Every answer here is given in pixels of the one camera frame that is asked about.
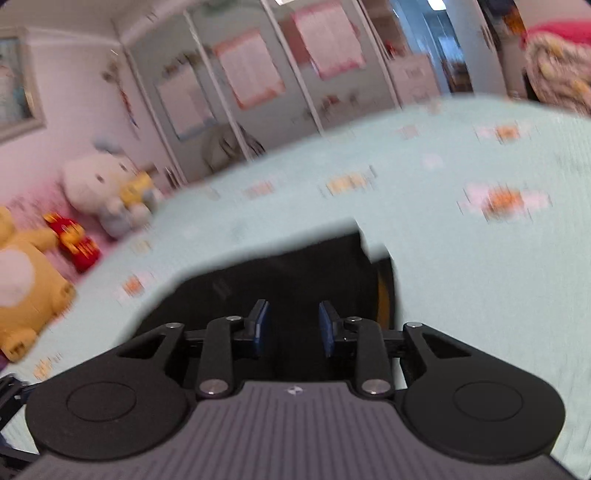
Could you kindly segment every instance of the red and yellow toy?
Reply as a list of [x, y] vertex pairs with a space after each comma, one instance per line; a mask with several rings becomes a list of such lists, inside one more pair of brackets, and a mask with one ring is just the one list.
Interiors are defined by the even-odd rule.
[[70, 256], [78, 272], [85, 272], [100, 258], [99, 248], [86, 236], [79, 223], [58, 213], [48, 213], [43, 218], [57, 234], [60, 247]]

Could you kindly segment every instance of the teddy bear belly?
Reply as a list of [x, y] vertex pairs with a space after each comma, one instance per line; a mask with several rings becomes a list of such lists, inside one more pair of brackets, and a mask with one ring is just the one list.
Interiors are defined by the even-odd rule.
[[35, 268], [20, 250], [0, 250], [0, 309], [17, 307], [33, 290]]

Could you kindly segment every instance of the poster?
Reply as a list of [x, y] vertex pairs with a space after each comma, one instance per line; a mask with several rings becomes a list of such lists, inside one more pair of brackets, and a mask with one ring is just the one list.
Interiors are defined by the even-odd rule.
[[250, 30], [213, 49], [241, 110], [285, 93], [285, 84], [259, 30]]
[[216, 123], [193, 68], [187, 65], [158, 85], [164, 109], [180, 141]]
[[361, 44], [340, 3], [303, 8], [293, 18], [321, 79], [365, 67]]

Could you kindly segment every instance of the picture frame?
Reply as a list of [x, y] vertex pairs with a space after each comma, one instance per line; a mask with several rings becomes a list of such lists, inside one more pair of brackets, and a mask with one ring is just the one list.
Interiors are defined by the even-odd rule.
[[0, 144], [46, 125], [25, 28], [0, 28]]

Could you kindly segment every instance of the yellow teddy bear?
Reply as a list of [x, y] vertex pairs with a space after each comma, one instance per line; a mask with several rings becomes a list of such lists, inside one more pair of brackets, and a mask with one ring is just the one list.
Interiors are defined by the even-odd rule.
[[76, 295], [74, 285], [43, 255], [56, 246], [53, 230], [17, 232], [10, 211], [0, 207], [0, 349], [11, 362], [29, 351], [37, 334]]

